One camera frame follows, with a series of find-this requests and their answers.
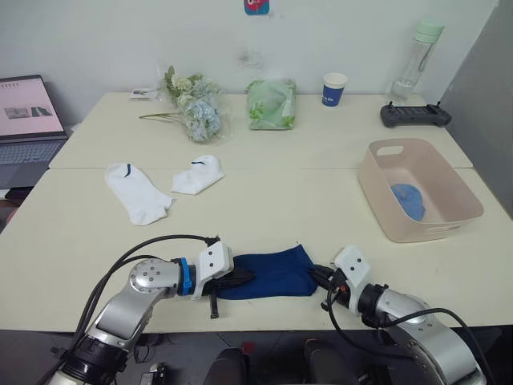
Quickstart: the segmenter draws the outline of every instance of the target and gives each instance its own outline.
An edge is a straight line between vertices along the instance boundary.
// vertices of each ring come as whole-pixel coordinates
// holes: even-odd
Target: black remote controller
[[[383,106],[380,115],[387,127],[411,124],[434,124],[445,126],[452,119],[447,111],[440,108],[440,102],[435,106],[428,104],[421,107],[395,107],[392,102]]]

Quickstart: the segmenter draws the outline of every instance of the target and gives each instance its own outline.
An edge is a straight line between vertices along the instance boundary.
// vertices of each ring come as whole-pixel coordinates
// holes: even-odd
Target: water bottle
[[[427,60],[444,28],[445,26],[428,20],[422,20],[418,24],[410,60],[402,75],[392,83],[391,96],[394,102],[404,103],[408,99],[424,72]]]

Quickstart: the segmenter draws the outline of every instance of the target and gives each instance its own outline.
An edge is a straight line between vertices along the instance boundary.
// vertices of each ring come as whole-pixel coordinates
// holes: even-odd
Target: white sock
[[[128,211],[131,223],[144,226],[166,217],[174,199],[161,193],[135,166],[128,163],[111,165],[105,181]]]
[[[219,160],[214,155],[194,159],[190,170],[173,176],[171,191],[196,195],[224,177]]]

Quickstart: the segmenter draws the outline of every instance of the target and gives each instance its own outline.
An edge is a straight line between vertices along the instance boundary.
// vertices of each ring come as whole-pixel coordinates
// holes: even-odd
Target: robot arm
[[[169,262],[149,258],[138,263],[125,287],[105,305],[78,346],[69,352],[50,385],[110,385],[116,373],[124,370],[127,355],[159,300],[176,294],[198,299],[205,284],[232,270],[231,250],[220,241],[200,254],[198,265],[188,265],[185,258]]]
[[[380,327],[420,310],[430,309],[422,299],[371,283],[370,265],[356,246],[335,258],[337,270],[327,285],[337,301],[371,327]],[[386,327],[392,339],[406,348],[429,384],[486,384],[486,378],[467,344],[434,314]]]

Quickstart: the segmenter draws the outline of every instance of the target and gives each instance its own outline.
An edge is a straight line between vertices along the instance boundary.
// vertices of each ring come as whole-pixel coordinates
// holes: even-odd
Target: paper cup
[[[327,107],[336,107],[340,103],[342,92],[347,84],[347,76],[339,72],[330,72],[324,75],[323,79],[322,103]]]

